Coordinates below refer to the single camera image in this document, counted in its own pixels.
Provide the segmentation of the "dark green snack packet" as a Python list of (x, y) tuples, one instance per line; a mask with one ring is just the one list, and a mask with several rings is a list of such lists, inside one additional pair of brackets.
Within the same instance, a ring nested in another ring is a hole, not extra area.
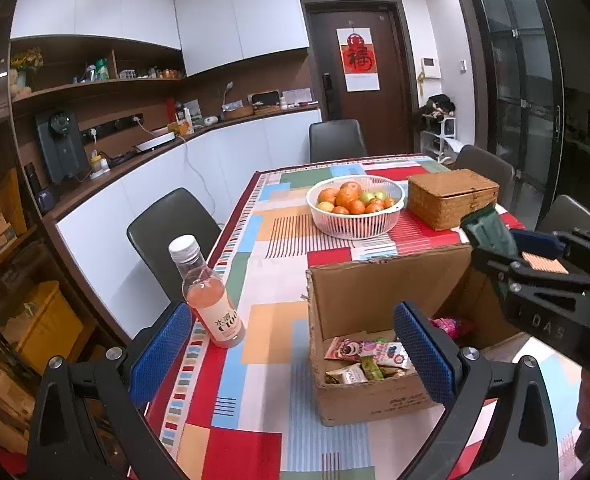
[(473, 268), (489, 278), (500, 300), (506, 299), (510, 264), (522, 259), (495, 206), (467, 214), (461, 219), (460, 228), (472, 245)]

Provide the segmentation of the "pink snack packet in box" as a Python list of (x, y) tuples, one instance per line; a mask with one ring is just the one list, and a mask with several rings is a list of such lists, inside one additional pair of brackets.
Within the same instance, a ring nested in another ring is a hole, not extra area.
[(400, 342), (358, 340), (335, 337), (325, 352), (324, 359), (331, 361), (360, 362), (372, 358), (377, 365), (411, 370), (412, 363)]

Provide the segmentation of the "yellow storage bin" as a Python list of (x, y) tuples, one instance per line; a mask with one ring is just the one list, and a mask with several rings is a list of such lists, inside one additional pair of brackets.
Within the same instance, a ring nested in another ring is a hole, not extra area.
[(1, 333), (26, 364), (42, 374), (52, 356), (70, 356), (82, 330), (83, 324), (60, 290), (60, 283), (46, 281), (28, 292)]

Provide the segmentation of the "brown cardboard box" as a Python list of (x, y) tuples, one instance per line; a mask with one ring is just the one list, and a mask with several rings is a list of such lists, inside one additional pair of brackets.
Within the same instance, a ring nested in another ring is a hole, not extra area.
[(321, 422), (373, 422), (435, 403), (417, 375), (330, 385), (323, 355), (335, 337), (391, 336), (394, 308), (410, 300), (427, 318), (463, 318), (476, 330), (464, 342), (496, 347), (519, 331), (504, 321), (489, 278), (471, 266), (471, 246), (455, 244), (395, 258), (313, 266), (307, 271), (309, 356)]

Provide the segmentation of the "woven wicker basket box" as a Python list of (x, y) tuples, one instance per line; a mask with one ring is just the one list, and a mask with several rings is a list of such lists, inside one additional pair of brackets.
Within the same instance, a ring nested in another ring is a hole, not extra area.
[(499, 190), (470, 169), (415, 174), (408, 179), (407, 209), (435, 231), (450, 230), (467, 214), (495, 206)]

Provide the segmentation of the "dark dining chair right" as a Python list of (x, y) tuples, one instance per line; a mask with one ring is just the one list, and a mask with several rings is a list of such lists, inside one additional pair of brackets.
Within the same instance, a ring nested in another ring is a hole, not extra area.
[(452, 169), (470, 169), (499, 184), (498, 203), (511, 209), (516, 170), (502, 158), (474, 145), (461, 148)]

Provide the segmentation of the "dark dining chair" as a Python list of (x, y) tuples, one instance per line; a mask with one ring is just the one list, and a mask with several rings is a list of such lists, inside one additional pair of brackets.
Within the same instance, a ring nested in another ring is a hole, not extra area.
[(474, 145), (461, 148), (452, 169), (470, 169), (499, 184), (498, 203), (511, 209), (516, 170), (502, 158)]
[(182, 280), (169, 255), (169, 244), (181, 235), (193, 235), (208, 256), (220, 233), (215, 219), (185, 188), (156, 200), (127, 227), (129, 242), (171, 301), (182, 299)]
[(315, 122), (309, 126), (309, 158), (311, 162), (351, 159), (368, 155), (356, 119)]

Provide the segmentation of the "pink drink bottle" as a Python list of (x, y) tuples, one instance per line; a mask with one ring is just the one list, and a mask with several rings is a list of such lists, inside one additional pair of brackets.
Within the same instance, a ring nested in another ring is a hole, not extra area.
[(235, 347), (245, 336), (243, 321), (225, 283), (207, 266), (199, 242), (191, 234), (181, 235), (169, 243), (168, 252), (182, 278), (183, 299), (210, 340), (220, 348)]

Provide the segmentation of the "colourful patchwork tablecloth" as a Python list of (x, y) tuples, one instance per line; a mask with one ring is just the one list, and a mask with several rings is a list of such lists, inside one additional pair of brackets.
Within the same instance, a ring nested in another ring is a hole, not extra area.
[(311, 266), (402, 256), (463, 241), (402, 214), (388, 234), (347, 242), (319, 232), (306, 193), (358, 174), (406, 183), (436, 172), (426, 156), (380, 157), (255, 174), (211, 256), (246, 328), (225, 350), (195, 326), (147, 418), (192, 479), (394, 479), (439, 419), (418, 385), (397, 415), (324, 426), (309, 361), (307, 271)]

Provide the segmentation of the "white fruit basket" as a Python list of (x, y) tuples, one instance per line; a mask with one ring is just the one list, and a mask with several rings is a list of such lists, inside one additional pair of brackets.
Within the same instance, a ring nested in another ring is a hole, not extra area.
[(313, 224), (340, 240), (368, 240), (388, 233), (406, 203), (402, 186), (384, 177), (358, 176), (327, 179), (306, 194)]

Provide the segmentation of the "dark dining chair left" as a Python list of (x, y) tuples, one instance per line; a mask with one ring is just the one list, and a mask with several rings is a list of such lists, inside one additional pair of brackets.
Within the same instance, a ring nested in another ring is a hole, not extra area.
[(185, 188), (156, 200), (127, 227), (129, 242), (171, 301), (182, 299), (182, 280), (169, 255), (169, 244), (181, 235), (193, 235), (208, 256), (220, 233), (215, 219)]

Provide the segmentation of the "dark dining chair far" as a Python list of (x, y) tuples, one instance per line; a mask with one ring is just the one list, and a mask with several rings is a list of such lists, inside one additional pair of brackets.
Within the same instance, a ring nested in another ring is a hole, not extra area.
[(368, 155), (356, 119), (315, 122), (309, 126), (309, 158), (311, 162), (351, 159)]

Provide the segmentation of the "black water dispenser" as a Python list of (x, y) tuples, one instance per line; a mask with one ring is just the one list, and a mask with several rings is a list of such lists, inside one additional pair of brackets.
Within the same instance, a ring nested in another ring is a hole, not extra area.
[(61, 107), (38, 114), (36, 126), (45, 168), (54, 184), (90, 169), (72, 108)]

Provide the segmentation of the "dark wooden door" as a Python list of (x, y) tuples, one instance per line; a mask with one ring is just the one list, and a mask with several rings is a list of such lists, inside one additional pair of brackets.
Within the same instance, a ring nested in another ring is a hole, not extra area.
[(419, 149), (417, 75), (401, 0), (301, 0), (325, 120), (355, 119), (371, 155)]

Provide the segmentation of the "red fortune door poster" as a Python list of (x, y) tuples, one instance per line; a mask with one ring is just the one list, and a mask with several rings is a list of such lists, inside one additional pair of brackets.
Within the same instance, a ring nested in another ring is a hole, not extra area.
[(347, 92), (379, 91), (380, 79), (371, 30), (336, 29)]

